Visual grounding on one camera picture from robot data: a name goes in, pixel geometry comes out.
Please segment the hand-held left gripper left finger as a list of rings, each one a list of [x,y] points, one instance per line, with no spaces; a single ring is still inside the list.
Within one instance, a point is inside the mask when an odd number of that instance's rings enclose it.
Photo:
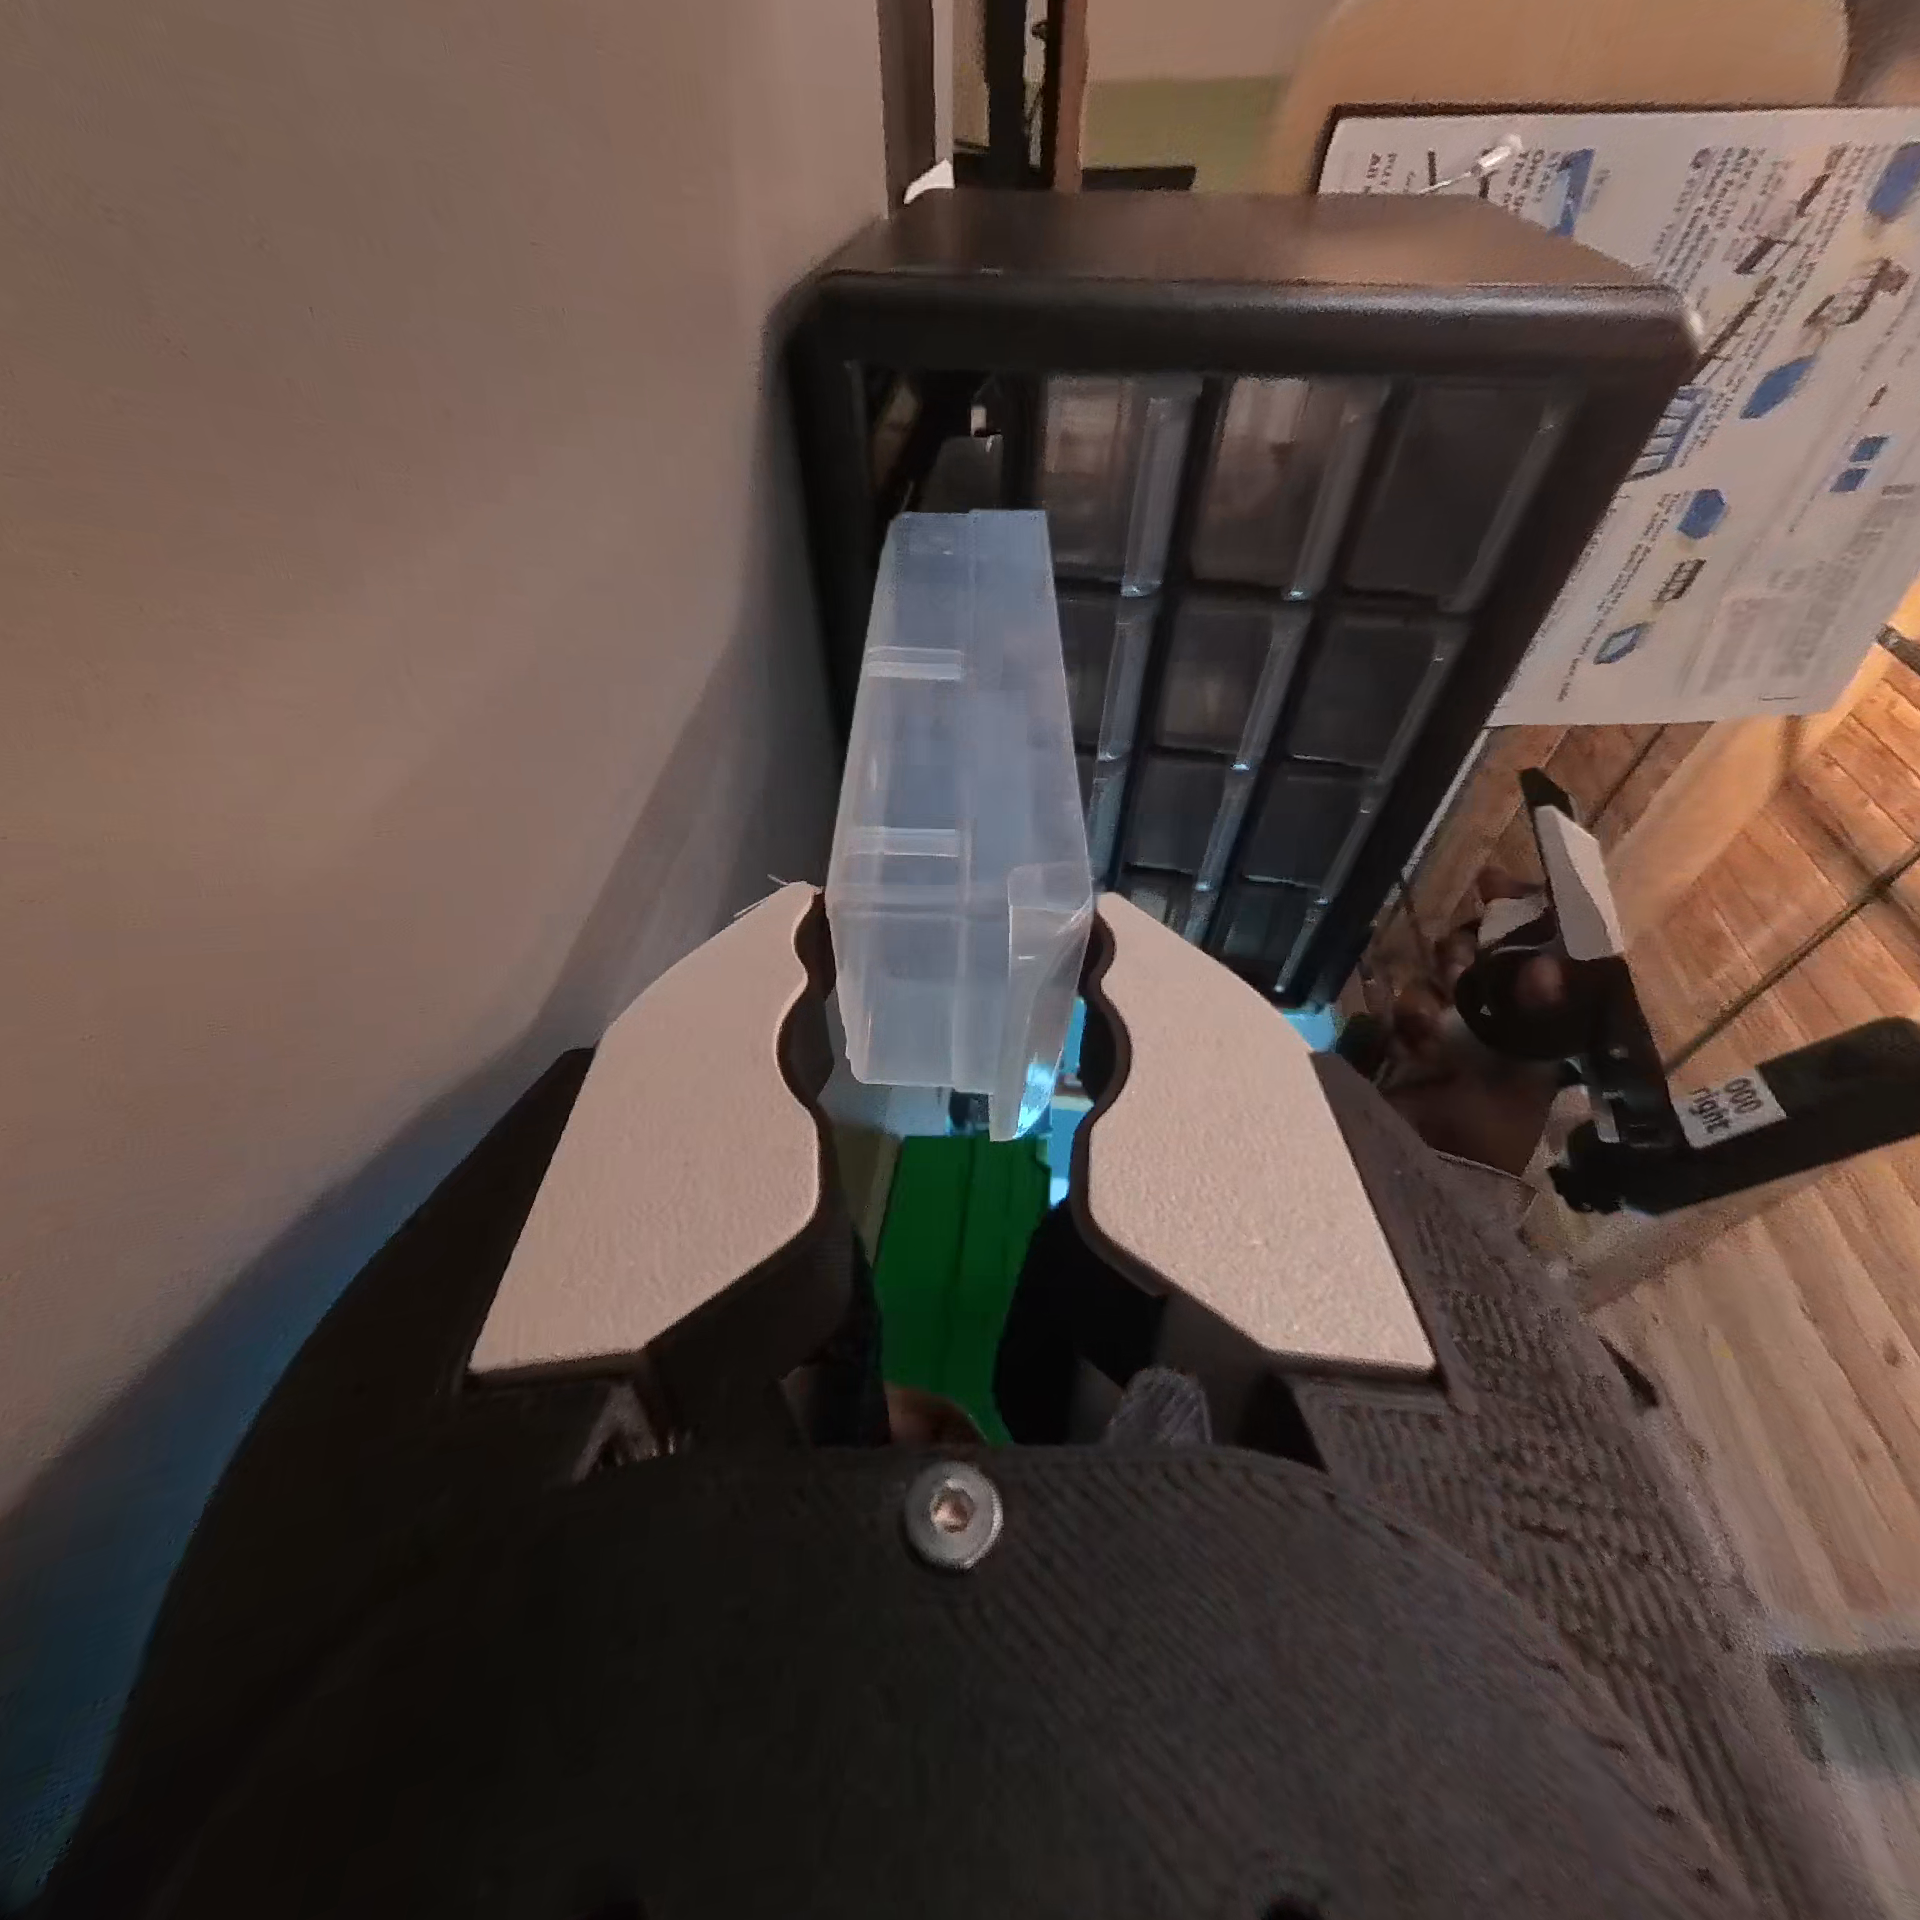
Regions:
[[[698,1337],[782,1376],[829,1337],[845,1285],[776,1274],[837,1197],[829,991],[825,894],[783,881],[609,1022],[471,1376],[690,1376]]]

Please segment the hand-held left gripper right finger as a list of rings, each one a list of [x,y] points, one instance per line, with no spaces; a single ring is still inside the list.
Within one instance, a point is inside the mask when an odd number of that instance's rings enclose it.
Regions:
[[[1435,1355],[1289,1017],[1140,903],[1096,903],[1076,1226],[1220,1370],[1427,1382]]]

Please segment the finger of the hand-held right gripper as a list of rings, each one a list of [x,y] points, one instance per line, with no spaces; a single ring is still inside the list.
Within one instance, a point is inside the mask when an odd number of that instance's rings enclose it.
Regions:
[[[1544,767],[1521,767],[1521,809],[1534,827],[1557,940],[1577,963],[1629,961],[1621,902],[1598,833],[1579,823],[1573,796]]]

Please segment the green plastic bin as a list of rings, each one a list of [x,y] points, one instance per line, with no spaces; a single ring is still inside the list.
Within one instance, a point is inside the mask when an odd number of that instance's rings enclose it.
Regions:
[[[1008,1445],[997,1355],[1045,1210],[1040,1140],[913,1135],[899,1145],[874,1256],[882,1382],[963,1408],[989,1445]]]

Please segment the clear plastic drawer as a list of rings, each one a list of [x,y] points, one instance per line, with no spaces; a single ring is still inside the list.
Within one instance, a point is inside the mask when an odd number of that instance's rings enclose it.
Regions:
[[[1041,511],[886,529],[829,858],[847,1063],[1051,1108],[1092,932],[1092,858]]]

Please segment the black drawer cabinet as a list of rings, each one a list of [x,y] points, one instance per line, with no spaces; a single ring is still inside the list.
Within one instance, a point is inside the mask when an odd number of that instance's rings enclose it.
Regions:
[[[936,189],[798,293],[783,338],[837,730],[906,511],[1033,507],[1051,374],[1538,383],[1573,425],[1361,872],[1344,996],[1702,336],[1680,293],[1481,200]]]

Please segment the rows of clear cabinet drawers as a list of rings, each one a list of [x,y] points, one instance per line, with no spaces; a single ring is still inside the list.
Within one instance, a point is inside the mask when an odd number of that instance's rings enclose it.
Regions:
[[[1328,1004],[1568,425],[1538,383],[1051,374],[1040,503],[1092,876],[1256,991]]]

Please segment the person's right hand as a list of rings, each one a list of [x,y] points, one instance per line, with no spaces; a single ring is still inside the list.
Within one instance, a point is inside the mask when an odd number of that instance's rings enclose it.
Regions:
[[[1563,952],[1513,952],[1505,978],[1509,1045],[1527,1058],[1568,1058],[1585,1035],[1585,1009],[1573,963]]]

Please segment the white instruction poster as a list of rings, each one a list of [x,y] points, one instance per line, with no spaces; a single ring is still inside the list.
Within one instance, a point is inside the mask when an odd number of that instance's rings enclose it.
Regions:
[[[1918,106],[1338,107],[1315,187],[1485,200],[1695,310],[1499,724],[1837,703],[1918,580]]]

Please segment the black metal stand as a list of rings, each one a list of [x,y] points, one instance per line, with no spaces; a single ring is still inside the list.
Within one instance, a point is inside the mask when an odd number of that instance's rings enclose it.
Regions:
[[[933,187],[1081,189],[1088,5],[874,5],[891,209]]]

